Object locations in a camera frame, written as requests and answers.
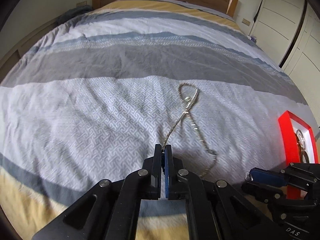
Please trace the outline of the dark tortoiseshell bangle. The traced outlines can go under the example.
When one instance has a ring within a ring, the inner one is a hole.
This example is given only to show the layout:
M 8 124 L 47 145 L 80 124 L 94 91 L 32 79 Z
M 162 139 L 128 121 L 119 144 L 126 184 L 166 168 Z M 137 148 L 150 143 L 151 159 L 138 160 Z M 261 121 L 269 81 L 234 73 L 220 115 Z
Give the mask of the dark tortoiseshell bangle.
M 310 159 L 309 159 L 308 153 L 305 152 L 305 151 L 301 151 L 300 152 L 299 159 L 300 159 L 301 163 L 306 163 L 306 164 L 310 163 Z

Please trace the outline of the thin silver bangle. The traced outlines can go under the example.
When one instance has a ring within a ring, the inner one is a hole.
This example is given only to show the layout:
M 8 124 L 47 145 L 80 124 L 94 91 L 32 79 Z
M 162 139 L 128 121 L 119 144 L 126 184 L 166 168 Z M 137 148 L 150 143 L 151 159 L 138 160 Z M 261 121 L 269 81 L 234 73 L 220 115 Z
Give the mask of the thin silver bangle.
M 305 150 L 305 139 L 300 129 L 296 130 L 296 137 L 297 137 L 297 142 L 300 145 L 300 148 Z

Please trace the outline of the red jewelry box tray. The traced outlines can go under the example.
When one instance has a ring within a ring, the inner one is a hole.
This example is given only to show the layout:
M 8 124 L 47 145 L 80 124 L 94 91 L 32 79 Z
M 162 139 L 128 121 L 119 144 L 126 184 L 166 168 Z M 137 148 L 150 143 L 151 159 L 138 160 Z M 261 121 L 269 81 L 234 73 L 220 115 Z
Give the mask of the red jewelry box tray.
M 311 126 L 289 111 L 285 111 L 278 118 L 278 122 L 285 149 L 286 165 L 301 163 L 299 159 L 301 151 L 308 153 L 310 164 L 319 163 L 316 139 Z M 304 135 L 305 150 L 301 149 L 297 142 L 296 130 L 298 129 L 300 129 Z

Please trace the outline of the striped bed duvet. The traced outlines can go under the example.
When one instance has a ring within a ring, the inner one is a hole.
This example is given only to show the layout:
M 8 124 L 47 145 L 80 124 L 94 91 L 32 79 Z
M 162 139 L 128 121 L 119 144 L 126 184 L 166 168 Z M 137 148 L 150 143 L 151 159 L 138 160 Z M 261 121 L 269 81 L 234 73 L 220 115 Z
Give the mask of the striped bed duvet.
M 227 15 L 119 0 L 58 25 L 1 82 L 1 207 L 31 239 L 98 181 L 167 142 L 187 169 L 238 186 L 278 168 L 278 118 L 319 136 L 298 87 Z

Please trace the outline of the white wardrobe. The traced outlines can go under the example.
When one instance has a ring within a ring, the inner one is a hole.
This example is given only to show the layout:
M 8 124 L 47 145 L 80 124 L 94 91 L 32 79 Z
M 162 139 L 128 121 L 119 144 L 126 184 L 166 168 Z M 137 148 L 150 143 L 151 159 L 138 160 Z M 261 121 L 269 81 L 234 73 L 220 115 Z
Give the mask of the white wardrobe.
M 319 87 L 319 19 L 306 0 L 262 0 L 251 35 L 272 66 Z

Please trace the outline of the dark clothes pile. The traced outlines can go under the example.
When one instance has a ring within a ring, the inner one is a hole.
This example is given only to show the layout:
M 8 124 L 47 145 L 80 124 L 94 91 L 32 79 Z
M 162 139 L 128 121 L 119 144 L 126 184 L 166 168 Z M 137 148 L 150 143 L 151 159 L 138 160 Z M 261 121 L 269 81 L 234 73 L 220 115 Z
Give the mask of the dark clothes pile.
M 73 9 L 69 9 L 68 11 L 66 11 L 65 13 L 63 13 L 57 18 L 56 23 L 57 25 L 61 25 L 63 23 L 66 23 L 68 20 L 75 18 L 76 16 L 79 16 L 91 11 L 93 11 L 93 7 L 90 5 L 82 5 Z

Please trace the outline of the low wall cabinet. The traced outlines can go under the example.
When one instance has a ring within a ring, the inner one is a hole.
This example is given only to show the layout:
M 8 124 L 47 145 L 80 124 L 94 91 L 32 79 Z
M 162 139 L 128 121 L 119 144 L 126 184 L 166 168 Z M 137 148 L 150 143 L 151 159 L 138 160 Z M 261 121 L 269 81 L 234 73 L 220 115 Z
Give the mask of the low wall cabinet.
M 7 76 L 12 67 L 21 59 L 21 57 L 44 35 L 57 26 L 57 17 L 44 23 L 33 30 L 27 36 L 15 44 L 2 58 L 0 68 L 0 81 Z

